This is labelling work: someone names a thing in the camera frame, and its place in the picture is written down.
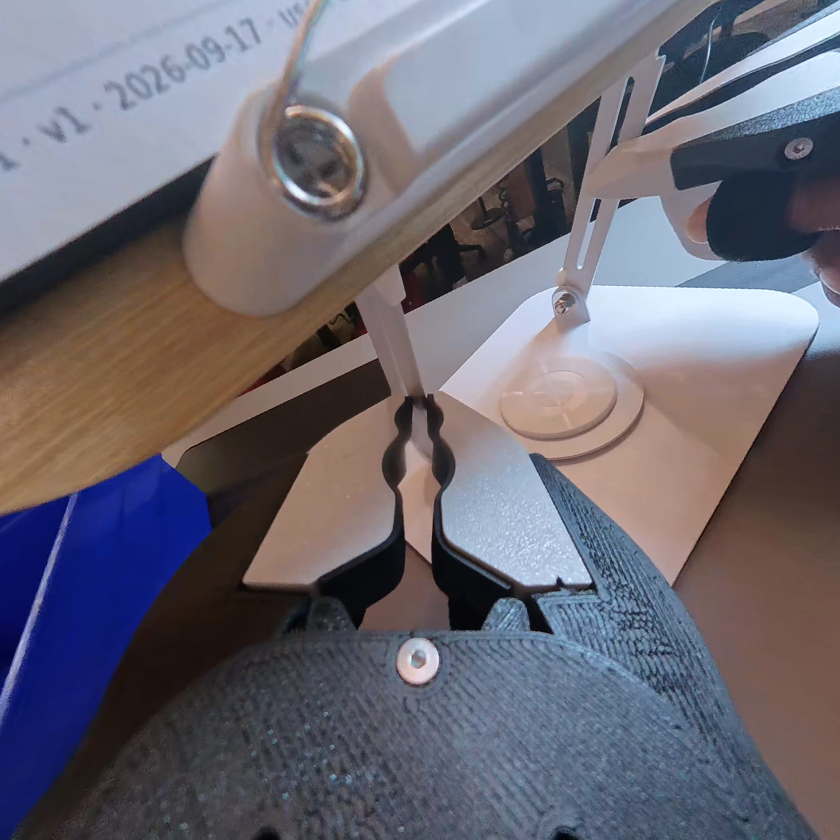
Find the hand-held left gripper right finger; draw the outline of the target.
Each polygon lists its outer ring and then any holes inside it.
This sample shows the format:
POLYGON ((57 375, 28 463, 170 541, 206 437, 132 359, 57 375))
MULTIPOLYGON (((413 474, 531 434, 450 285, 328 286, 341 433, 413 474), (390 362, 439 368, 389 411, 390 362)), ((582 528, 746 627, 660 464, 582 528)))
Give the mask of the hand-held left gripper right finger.
POLYGON ((547 594, 594 594, 594 579, 529 451, 447 394, 425 400, 432 472, 432 568, 452 628, 480 628, 501 599, 525 627, 547 594))

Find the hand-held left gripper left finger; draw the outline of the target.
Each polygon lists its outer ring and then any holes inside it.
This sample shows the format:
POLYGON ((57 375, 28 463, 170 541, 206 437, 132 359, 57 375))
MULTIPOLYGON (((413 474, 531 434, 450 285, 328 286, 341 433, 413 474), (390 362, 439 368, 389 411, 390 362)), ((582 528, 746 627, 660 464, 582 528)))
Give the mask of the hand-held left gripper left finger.
POLYGON ((415 401, 389 396, 309 450, 244 574, 249 592, 339 601, 361 624, 403 578, 400 484, 415 401))

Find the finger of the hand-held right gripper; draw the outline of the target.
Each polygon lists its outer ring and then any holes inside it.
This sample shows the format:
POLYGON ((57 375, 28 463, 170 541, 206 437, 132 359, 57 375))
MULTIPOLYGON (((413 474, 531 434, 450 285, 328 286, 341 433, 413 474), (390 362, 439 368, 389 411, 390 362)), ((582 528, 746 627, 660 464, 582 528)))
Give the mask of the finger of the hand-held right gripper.
POLYGON ((698 181, 693 175, 674 175, 671 141, 626 140, 594 167, 594 198, 627 200, 655 197, 668 223, 686 250, 709 250, 705 223, 716 180, 698 181))
POLYGON ((838 34, 762 66, 656 119, 643 136, 729 140, 811 123, 838 128, 838 34))

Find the white tablet stand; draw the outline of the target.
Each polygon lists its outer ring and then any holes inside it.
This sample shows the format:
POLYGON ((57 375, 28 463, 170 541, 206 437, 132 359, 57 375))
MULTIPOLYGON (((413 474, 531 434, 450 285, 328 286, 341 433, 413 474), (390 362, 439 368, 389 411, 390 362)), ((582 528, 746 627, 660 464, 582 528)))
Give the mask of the white tablet stand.
MULTIPOLYGON (((189 217, 196 285, 233 312, 286 312, 389 209, 417 209, 457 163, 488 151, 592 68, 596 37, 663 2, 395 2, 328 23, 311 2, 277 82, 249 95, 189 217)), ((672 583, 811 343, 813 306, 773 290, 593 286, 621 201, 594 167, 643 136, 656 51, 607 85, 562 268, 431 393, 396 266, 356 303, 390 386, 415 401, 400 491, 405 539, 432 558, 425 400, 447 394, 549 461, 627 531, 672 583)))

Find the person's right hand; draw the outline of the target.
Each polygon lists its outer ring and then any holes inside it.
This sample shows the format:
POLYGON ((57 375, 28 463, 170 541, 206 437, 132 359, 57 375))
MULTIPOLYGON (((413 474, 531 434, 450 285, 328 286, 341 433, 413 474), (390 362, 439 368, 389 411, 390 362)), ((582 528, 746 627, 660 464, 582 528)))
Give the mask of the person's right hand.
POLYGON ((810 261, 826 298, 839 308, 839 230, 827 230, 810 250, 810 261))

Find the blue plastic bin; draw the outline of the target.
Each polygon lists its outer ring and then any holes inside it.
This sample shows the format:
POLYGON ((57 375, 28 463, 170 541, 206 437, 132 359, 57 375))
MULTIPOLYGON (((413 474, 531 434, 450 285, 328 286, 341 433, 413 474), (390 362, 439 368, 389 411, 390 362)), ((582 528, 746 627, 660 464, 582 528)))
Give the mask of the blue plastic bin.
POLYGON ((144 615, 210 530, 205 495, 160 455, 2 515, 2 838, 66 767, 144 615))

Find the white instruction sheet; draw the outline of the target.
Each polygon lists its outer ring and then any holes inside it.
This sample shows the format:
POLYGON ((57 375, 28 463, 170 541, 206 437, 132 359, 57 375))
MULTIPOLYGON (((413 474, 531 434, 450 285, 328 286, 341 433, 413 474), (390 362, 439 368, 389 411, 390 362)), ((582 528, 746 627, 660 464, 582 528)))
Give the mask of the white instruction sheet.
POLYGON ((2 2, 2 280, 214 155, 309 4, 2 2))

